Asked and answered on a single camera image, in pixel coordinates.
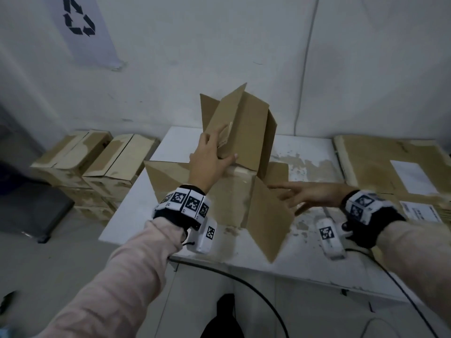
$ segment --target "hand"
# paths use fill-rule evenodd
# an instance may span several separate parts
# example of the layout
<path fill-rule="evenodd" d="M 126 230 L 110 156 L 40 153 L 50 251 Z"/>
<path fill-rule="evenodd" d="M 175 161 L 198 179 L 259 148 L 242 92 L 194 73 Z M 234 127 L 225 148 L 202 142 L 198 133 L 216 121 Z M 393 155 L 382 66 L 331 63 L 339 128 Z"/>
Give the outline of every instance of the hand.
<path fill-rule="evenodd" d="M 227 125 L 219 127 L 211 135 L 202 133 L 196 151 L 189 155 L 188 183 L 199 187 L 205 194 L 238 157 L 238 154 L 232 154 L 225 159 L 218 159 L 219 134 L 225 127 Z"/>
<path fill-rule="evenodd" d="M 289 208 L 303 203 L 296 211 L 298 216 L 313 206 L 339 207 L 341 201 L 357 188 L 334 182 L 286 181 L 268 185 L 269 188 L 284 188 L 289 191 L 279 195 Z"/>

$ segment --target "recycling symbol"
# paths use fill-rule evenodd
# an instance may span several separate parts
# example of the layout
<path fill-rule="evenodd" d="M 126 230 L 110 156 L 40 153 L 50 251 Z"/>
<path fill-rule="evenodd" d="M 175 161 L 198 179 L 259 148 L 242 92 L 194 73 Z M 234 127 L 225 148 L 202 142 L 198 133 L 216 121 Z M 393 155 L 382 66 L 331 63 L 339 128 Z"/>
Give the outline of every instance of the recycling symbol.
<path fill-rule="evenodd" d="M 71 8 L 75 10 L 76 13 L 83 15 L 82 7 L 76 3 L 75 0 L 63 0 L 64 10 L 66 14 L 64 15 L 64 20 L 66 26 L 72 31 L 74 34 L 83 35 L 86 34 L 88 37 L 96 34 L 96 25 L 94 22 L 87 16 L 86 14 L 83 16 L 84 21 L 88 27 L 83 26 L 83 30 L 80 27 L 72 27 L 72 18 L 69 14 L 71 14 Z"/>

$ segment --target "gray floor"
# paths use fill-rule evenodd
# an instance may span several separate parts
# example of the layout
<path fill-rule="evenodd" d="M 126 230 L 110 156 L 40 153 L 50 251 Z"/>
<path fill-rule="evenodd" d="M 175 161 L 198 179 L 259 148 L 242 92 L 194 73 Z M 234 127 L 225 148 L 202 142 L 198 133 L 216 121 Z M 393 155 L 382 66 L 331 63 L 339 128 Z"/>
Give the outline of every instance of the gray floor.
<path fill-rule="evenodd" d="M 103 227 L 72 210 L 47 244 L 0 233 L 0 294 L 19 290 L 8 322 L 25 336 L 40 332 L 49 320 L 105 265 L 114 245 L 97 240 Z M 432 337 L 410 305 L 373 299 L 339 289 L 216 266 L 259 289 L 285 321 L 292 337 L 360 337 L 370 318 L 383 318 L 401 337 Z M 166 270 L 163 293 L 150 305 L 138 337 L 198 338 L 215 316 L 216 301 L 234 292 L 236 317 L 246 338 L 283 337 L 269 307 L 245 286 L 221 275 L 180 265 Z M 370 311 L 369 303 L 375 313 Z M 451 332 L 423 308 L 440 337 Z M 375 320 L 365 337 L 396 337 Z"/>

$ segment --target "paper sign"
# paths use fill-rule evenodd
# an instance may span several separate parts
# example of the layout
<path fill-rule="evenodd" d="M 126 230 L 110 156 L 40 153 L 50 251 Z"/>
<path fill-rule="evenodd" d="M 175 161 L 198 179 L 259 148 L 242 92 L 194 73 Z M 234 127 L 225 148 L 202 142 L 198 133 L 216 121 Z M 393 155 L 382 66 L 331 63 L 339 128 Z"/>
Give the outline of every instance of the paper sign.
<path fill-rule="evenodd" d="M 419 164 L 396 160 L 390 160 L 390 162 L 409 193 L 424 196 L 438 193 Z"/>
<path fill-rule="evenodd" d="M 430 204 L 412 203 L 410 201 L 400 201 L 405 215 L 409 219 L 427 222 L 443 223 L 437 211 Z"/>
<path fill-rule="evenodd" d="M 118 69 L 123 66 L 96 0 L 43 0 L 75 61 Z"/>

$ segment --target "forearm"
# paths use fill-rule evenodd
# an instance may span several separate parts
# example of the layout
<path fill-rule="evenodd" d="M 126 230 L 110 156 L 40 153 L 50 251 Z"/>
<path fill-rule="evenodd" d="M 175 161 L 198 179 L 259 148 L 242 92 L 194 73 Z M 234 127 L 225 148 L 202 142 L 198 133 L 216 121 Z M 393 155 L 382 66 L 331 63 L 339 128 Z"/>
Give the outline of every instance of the forearm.
<path fill-rule="evenodd" d="M 134 337 L 165 285 L 167 258 L 182 248 L 184 235 L 165 218 L 146 222 L 40 337 Z"/>
<path fill-rule="evenodd" d="M 377 246 L 387 267 L 451 327 L 451 239 L 448 228 L 440 229 L 393 222 Z"/>

